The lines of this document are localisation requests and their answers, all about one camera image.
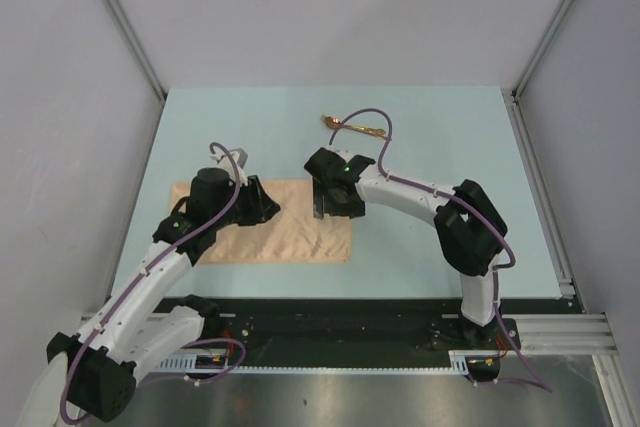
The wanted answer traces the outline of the peach satin napkin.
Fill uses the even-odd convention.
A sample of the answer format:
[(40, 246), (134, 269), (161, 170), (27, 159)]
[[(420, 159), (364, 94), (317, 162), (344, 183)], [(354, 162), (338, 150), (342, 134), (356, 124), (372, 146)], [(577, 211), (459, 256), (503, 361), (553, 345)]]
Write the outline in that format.
[(228, 226), (199, 258), (205, 264), (344, 263), (352, 250), (352, 223), (347, 217), (314, 217), (309, 180), (265, 180), (261, 183), (281, 210), (255, 226)]

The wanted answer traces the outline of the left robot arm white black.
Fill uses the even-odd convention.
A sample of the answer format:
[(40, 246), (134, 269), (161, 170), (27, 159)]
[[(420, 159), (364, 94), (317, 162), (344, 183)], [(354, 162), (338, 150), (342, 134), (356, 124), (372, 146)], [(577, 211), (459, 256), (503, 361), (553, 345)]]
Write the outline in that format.
[(185, 276), (220, 230), (255, 226), (271, 220), (280, 205), (256, 176), (238, 167), (203, 168), (152, 235), (137, 270), (109, 301), (73, 335), (56, 334), (47, 346), (51, 360), (68, 362), (59, 401), (61, 419), (82, 423), (67, 410), (74, 405), (85, 416), (109, 422), (131, 401), (136, 388), (158, 364), (184, 347), (224, 344), (215, 303), (189, 295), (159, 323), (147, 319), (170, 288)]

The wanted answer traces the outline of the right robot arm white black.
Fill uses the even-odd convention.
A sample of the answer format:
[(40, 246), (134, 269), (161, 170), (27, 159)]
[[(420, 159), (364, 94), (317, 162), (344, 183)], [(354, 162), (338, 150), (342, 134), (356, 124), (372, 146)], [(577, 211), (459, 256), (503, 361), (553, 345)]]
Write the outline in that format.
[(494, 274), (508, 228), (479, 184), (423, 184), (384, 174), (372, 158), (325, 147), (311, 155), (304, 170), (312, 179), (318, 219), (361, 218), (376, 204), (433, 227), (444, 259), (460, 274), (458, 338), (477, 349), (495, 340), (500, 294)]

